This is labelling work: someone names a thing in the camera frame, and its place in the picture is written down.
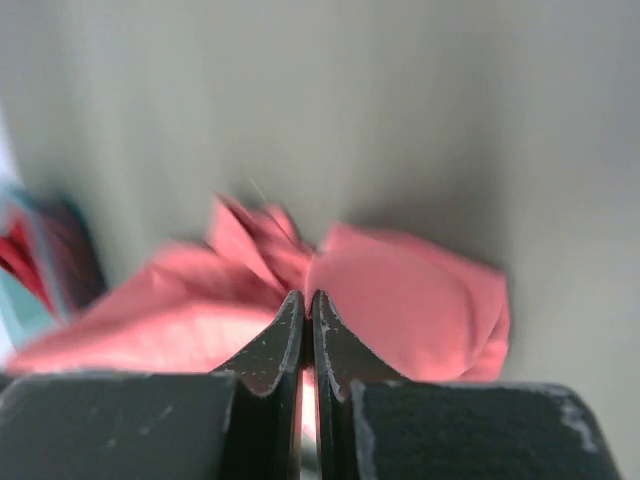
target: red object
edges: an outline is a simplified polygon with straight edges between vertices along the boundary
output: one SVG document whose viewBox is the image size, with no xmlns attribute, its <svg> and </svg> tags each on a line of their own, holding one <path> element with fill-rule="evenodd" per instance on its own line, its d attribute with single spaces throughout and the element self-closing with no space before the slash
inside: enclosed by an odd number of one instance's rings
<svg viewBox="0 0 640 480">
<path fill-rule="evenodd" d="M 19 214 L 10 218 L 8 234 L 0 237 L 0 267 L 20 281 L 49 312 L 55 313 L 33 257 L 28 222 Z"/>
<path fill-rule="evenodd" d="M 490 381 L 508 349 L 502 273 L 410 235 L 334 226 L 314 253 L 278 208 L 219 200 L 211 248 L 174 244 L 77 322 L 22 350 L 13 372 L 210 371 L 273 319 L 290 290 L 329 292 L 345 324 L 417 381 Z M 313 434 L 305 375 L 305 430 Z"/>
</svg>

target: red cloth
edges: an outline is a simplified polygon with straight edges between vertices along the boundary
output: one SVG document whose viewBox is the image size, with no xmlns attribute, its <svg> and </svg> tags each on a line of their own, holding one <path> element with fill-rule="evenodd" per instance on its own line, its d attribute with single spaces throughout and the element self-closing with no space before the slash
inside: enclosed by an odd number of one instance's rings
<svg viewBox="0 0 640 480">
<path fill-rule="evenodd" d="M 0 237 L 0 267 L 11 273 L 42 304 L 54 313 L 44 282 L 33 258 L 28 222 L 20 215 L 11 217 L 9 232 Z"/>
<path fill-rule="evenodd" d="M 508 349 L 504 275 L 410 235 L 334 226 L 319 252 L 279 208 L 218 200 L 211 248 L 174 244 L 74 324 L 17 354 L 13 372 L 210 371 L 273 319 L 290 290 L 326 290 L 345 324 L 417 381 L 490 381 Z M 305 398 L 312 379 L 305 375 Z M 315 429 L 313 404 L 303 425 Z"/>
</svg>

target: crumpled cloth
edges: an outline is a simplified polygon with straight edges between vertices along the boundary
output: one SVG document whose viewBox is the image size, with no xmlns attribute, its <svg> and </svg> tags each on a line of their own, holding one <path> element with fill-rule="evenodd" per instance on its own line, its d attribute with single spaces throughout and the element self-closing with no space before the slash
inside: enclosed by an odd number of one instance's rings
<svg viewBox="0 0 640 480">
<path fill-rule="evenodd" d="M 174 243 L 8 371 L 208 372 L 269 325 L 291 290 L 326 290 L 344 323 L 415 381 L 495 380 L 508 350 L 504 275 L 404 233 L 334 225 L 318 251 L 277 207 L 217 198 L 208 246 Z M 314 435 L 313 379 L 303 427 Z"/>
</svg>

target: teal object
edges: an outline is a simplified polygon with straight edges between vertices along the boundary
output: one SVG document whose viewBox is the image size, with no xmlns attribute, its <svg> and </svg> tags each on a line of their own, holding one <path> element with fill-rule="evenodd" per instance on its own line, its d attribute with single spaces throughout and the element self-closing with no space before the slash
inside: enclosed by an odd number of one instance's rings
<svg viewBox="0 0 640 480">
<path fill-rule="evenodd" d="M 19 214 L 29 229 L 35 261 L 52 313 L 63 324 L 106 291 L 82 215 L 64 196 L 36 201 L 20 185 L 0 181 L 0 234 Z"/>
<path fill-rule="evenodd" d="M 58 325 L 42 302 L 13 275 L 0 269 L 0 312 L 4 329 L 18 349 Z"/>
</svg>

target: scratched black surface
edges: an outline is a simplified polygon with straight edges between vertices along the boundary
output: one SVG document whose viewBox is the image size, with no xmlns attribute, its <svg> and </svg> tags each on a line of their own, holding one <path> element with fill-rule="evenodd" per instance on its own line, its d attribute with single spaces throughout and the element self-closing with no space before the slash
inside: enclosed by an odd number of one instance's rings
<svg viewBox="0 0 640 480">
<path fill-rule="evenodd" d="M 313 300 L 313 348 L 318 389 L 316 435 L 322 478 L 355 478 L 351 403 L 344 401 L 350 393 L 350 383 L 354 379 L 406 379 L 344 325 L 325 292 L 318 292 Z"/>
<path fill-rule="evenodd" d="M 360 458 L 374 464 L 360 478 L 620 478 L 588 407 L 563 387 L 363 385 L 354 402 L 369 437 L 356 435 Z"/>
<path fill-rule="evenodd" d="M 300 292 L 291 292 L 271 325 L 216 369 L 241 380 L 226 439 L 224 478 L 297 478 L 303 331 L 304 300 Z"/>
<path fill-rule="evenodd" d="M 0 394 L 0 478 L 209 480 L 236 380 L 46 375 Z"/>
<path fill-rule="evenodd" d="M 13 379 L 11 377 L 0 374 L 0 394 L 2 393 L 2 390 L 4 390 L 5 387 L 7 387 L 11 383 L 12 380 Z"/>
</svg>

